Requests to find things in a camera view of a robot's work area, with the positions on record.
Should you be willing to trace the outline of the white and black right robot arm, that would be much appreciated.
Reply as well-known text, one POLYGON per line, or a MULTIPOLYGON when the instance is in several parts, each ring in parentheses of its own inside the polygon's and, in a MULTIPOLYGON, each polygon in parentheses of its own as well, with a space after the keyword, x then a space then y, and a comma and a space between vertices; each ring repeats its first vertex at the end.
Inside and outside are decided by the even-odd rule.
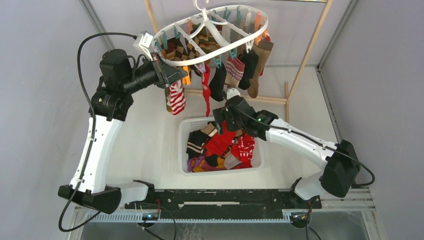
POLYGON ((287 147, 308 159, 320 171, 299 178, 291 188, 289 203, 302 208, 324 193, 344 198, 361 169, 353 145, 326 141, 301 131, 268 110, 256 111, 241 96, 227 100, 213 111, 219 134, 243 130, 249 136, 287 147))

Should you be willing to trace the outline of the white round clip hanger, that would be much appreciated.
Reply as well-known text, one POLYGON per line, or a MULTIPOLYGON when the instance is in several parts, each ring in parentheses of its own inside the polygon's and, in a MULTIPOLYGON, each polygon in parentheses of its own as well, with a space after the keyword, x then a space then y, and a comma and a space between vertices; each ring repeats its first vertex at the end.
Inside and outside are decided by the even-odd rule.
POLYGON ((267 14, 248 5, 199 8, 199 13, 160 29, 151 42, 155 53, 173 67, 200 65, 228 54, 250 53, 268 30, 267 14))

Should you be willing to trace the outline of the red white striped sock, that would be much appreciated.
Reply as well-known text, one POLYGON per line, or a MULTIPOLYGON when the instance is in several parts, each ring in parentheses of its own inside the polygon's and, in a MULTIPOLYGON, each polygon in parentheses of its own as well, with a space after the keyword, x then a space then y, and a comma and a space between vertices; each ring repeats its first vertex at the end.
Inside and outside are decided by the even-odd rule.
POLYGON ((169 106, 173 115, 178 115, 185 110, 186 98, 184 86, 181 81, 173 83, 169 88, 169 106))

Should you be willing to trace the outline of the olive and orange sock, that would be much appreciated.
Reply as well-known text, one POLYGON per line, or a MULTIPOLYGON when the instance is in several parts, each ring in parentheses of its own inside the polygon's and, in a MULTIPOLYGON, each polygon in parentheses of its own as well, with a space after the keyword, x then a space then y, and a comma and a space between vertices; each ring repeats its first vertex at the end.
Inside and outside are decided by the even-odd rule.
POLYGON ((166 110, 169 113, 172 113, 172 108, 171 108, 171 102, 170 102, 170 91, 168 88, 164 89, 164 94, 165 94, 165 103, 166 103, 166 110))

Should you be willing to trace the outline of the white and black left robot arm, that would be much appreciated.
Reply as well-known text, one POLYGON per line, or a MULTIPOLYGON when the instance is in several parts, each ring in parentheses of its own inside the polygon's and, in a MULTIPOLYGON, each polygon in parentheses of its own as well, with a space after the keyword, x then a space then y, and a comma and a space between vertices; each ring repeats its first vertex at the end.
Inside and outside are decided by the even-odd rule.
POLYGON ((123 49, 103 54, 99 64, 100 80, 104 84, 91 97, 89 127, 75 176, 58 189, 58 196, 80 206, 105 214, 112 214, 120 205, 137 201, 149 209, 157 196, 147 183, 108 185, 106 173, 112 146, 134 100, 132 95, 149 86, 166 88, 181 83, 189 74, 164 62, 157 53, 151 58, 130 64, 130 56, 123 49))

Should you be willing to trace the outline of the orange clothespin clip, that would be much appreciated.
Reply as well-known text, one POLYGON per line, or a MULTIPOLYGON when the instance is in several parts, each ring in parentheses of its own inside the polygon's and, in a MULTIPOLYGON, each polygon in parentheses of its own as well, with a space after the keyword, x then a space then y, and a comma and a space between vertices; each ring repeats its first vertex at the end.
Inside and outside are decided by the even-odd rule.
POLYGON ((182 66, 182 70, 185 72, 185 76, 182 78, 181 81, 184 85, 189 86, 191 84, 191 69, 187 65, 185 65, 182 66))

